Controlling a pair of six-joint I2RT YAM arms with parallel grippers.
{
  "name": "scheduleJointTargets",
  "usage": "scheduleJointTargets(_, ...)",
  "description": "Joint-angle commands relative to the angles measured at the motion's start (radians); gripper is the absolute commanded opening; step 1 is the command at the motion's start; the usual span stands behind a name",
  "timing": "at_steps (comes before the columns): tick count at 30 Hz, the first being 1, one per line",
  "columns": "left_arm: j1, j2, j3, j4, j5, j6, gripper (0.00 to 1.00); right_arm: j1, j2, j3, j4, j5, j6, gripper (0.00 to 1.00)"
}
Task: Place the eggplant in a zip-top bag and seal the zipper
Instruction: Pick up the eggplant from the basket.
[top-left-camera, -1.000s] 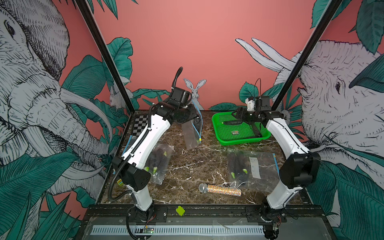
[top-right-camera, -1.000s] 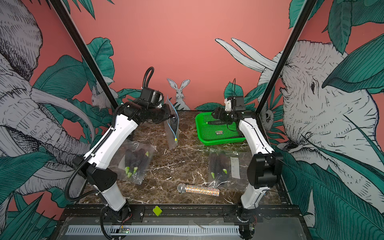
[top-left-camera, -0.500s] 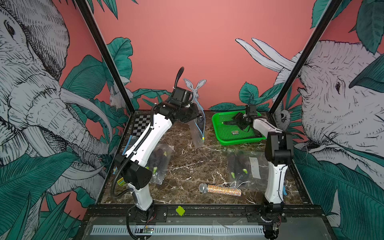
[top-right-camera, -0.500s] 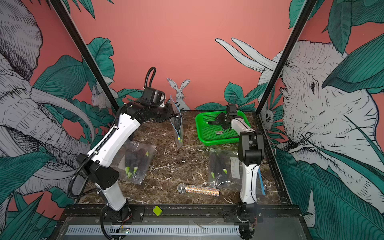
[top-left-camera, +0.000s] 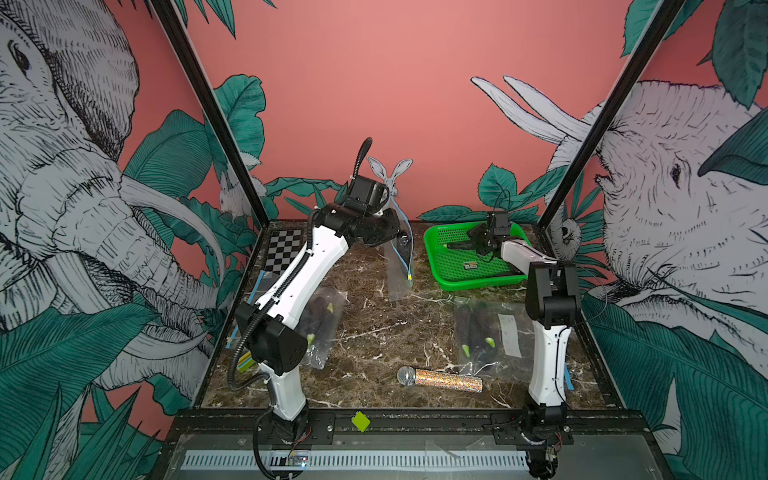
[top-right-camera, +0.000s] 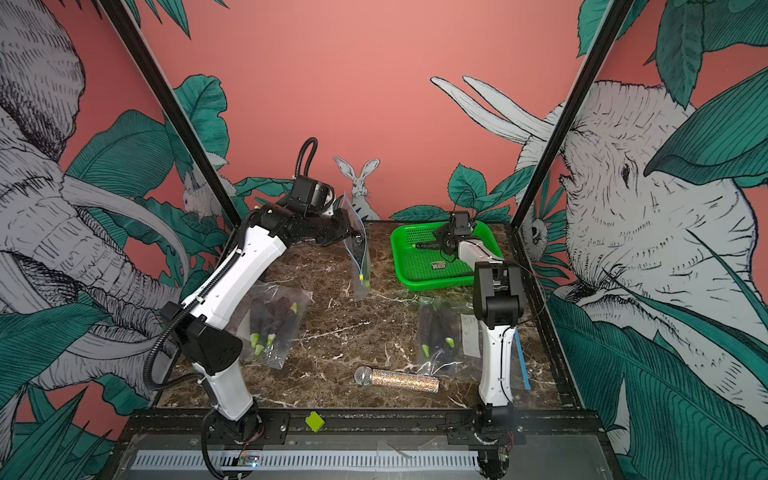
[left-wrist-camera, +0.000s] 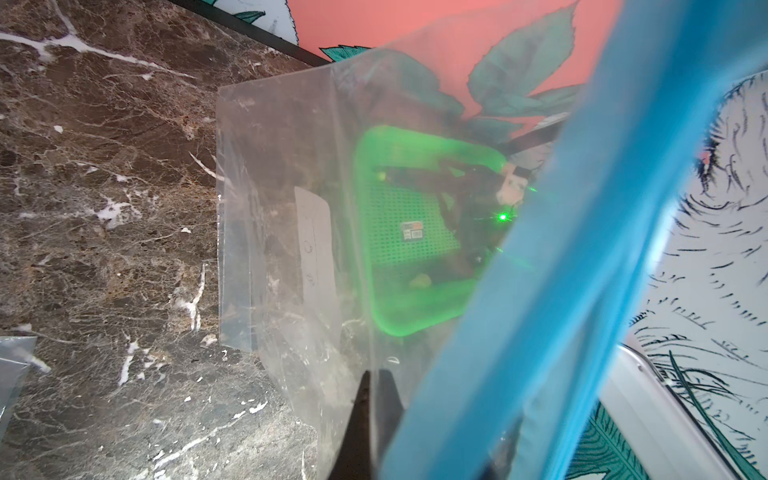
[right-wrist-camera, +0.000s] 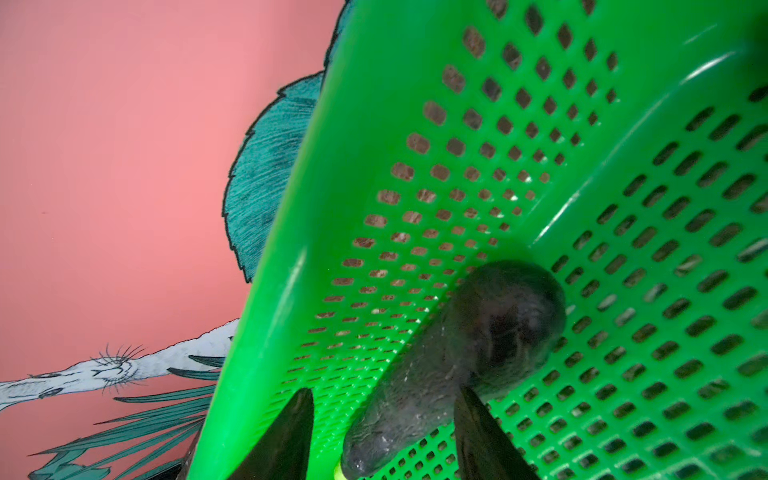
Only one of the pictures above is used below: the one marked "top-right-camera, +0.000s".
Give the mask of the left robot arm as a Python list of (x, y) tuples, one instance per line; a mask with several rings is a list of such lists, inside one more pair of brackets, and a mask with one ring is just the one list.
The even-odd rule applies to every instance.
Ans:
[[(288, 194), (251, 211), (230, 236), (214, 273), (181, 302), (161, 309), (164, 331), (144, 364), (146, 386), (160, 391), (194, 380), (224, 419), (240, 421), (253, 412), (255, 401), (240, 368), (243, 342), (232, 323), (240, 319), (239, 307), (251, 288), (289, 247), (307, 240), (326, 247), (361, 236), (335, 203), (330, 185), (299, 175)], [(153, 368), (167, 340), (181, 348), (194, 371), (160, 383)]]

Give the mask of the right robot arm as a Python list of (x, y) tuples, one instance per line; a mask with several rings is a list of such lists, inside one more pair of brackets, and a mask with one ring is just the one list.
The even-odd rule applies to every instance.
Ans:
[(475, 235), (476, 223), (460, 211), (435, 230), (439, 250), (472, 268), (473, 312), (482, 339), (480, 399), (485, 405), (512, 404), (511, 352), (526, 296), (520, 266), (495, 254)]

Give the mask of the dark purple eggplant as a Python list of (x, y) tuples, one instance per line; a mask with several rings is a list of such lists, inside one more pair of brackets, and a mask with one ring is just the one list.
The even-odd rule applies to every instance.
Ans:
[(432, 351), (435, 349), (435, 310), (431, 306), (421, 308), (418, 321), (420, 348), (424, 357), (430, 358)]

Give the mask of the sprinkle-filled cylinder tube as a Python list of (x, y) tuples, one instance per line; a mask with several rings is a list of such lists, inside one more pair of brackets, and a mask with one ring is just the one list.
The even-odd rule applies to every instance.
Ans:
[(404, 372), (359, 367), (354, 373), (354, 380), (360, 386), (382, 386), (407, 389), (425, 393), (437, 393), (439, 380), (431, 376)]

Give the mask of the clear zip-top bag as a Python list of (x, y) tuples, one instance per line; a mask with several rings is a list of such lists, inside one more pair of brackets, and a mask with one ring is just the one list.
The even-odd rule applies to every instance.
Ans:
[[(419, 310), (431, 306), (435, 310), (435, 349), (430, 358), (425, 358), (419, 342)], [(455, 349), (446, 351), (437, 339), (437, 311), (450, 308), (454, 315)], [(437, 297), (420, 297), (417, 312), (416, 369), (418, 375), (437, 376), (478, 383), (482, 376), (482, 339), (480, 322), (476, 319), (471, 304)]]
[(352, 233), (344, 239), (344, 246), (353, 261), (352, 289), (356, 301), (363, 300), (371, 290), (371, 262), (365, 225), (347, 194), (340, 200), (340, 208), (349, 217)]
[(243, 343), (240, 359), (281, 370), (311, 301), (310, 291), (257, 281), (232, 318)]

